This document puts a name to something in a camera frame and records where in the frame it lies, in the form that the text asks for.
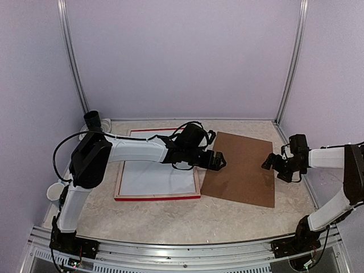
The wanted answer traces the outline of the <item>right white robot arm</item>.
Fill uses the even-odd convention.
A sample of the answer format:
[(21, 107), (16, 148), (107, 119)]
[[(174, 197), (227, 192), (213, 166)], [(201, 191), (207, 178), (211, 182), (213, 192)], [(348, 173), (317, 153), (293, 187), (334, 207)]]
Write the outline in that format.
[(271, 242), (276, 258), (318, 249), (322, 232), (363, 205), (362, 142), (311, 149), (304, 134), (295, 134), (279, 154), (270, 153), (261, 167), (276, 171), (286, 183), (294, 181), (295, 173), (302, 177), (313, 170), (322, 179), (332, 176), (338, 189), (326, 204), (299, 221), (293, 236)]

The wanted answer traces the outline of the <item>red wooden picture frame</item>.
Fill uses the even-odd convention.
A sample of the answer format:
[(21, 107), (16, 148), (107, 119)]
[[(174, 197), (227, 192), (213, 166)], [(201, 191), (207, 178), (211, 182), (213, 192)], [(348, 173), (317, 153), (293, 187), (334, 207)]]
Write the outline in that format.
[[(173, 133), (174, 129), (144, 129), (144, 130), (130, 130), (127, 137), (124, 139), (108, 138), (112, 142), (109, 162), (154, 162), (163, 164), (163, 160), (167, 155), (166, 144), (158, 138), (159, 135), (167, 137)], [(197, 169), (193, 169), (195, 173), (196, 190), (197, 193), (187, 193), (186, 195), (157, 195), (147, 198), (146, 196), (136, 196), (134, 198), (127, 198), (126, 196), (117, 197), (114, 194), (116, 201), (160, 201), (160, 200), (182, 200), (200, 198), (200, 186)]]

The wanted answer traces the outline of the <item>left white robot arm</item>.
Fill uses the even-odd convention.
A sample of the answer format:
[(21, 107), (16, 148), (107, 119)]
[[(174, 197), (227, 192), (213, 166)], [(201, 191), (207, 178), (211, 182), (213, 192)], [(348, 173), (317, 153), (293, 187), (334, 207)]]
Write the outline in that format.
[(226, 166), (223, 153), (207, 148), (216, 133), (206, 131), (197, 121), (187, 122), (171, 135), (133, 138), (102, 131), (83, 131), (84, 136), (71, 153), (69, 178), (58, 178), (65, 184), (58, 200), (58, 214), (52, 219), (49, 248), (82, 258), (94, 259), (99, 242), (77, 236), (77, 224), (86, 199), (98, 187), (108, 163), (153, 162), (176, 168), (186, 163), (189, 169), (199, 167), (219, 171)]

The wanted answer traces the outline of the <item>brown backing board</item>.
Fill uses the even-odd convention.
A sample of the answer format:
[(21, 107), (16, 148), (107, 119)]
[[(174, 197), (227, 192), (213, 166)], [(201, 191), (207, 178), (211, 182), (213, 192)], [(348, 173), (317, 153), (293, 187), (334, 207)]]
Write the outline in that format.
[(202, 195), (267, 208), (275, 206), (274, 171), (261, 168), (273, 152), (272, 142), (218, 132), (213, 150), (222, 152), (227, 164), (219, 171), (206, 172)]

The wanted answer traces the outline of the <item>cat photo print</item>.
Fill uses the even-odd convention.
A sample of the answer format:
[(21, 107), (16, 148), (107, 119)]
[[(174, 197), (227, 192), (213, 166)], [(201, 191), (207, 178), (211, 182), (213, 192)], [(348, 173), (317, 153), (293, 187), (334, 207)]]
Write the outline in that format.
[(179, 169), (171, 164), (136, 161), (122, 162), (120, 165), (117, 197), (157, 195), (186, 195), (197, 193), (194, 170), (187, 170), (185, 163), (178, 163)]

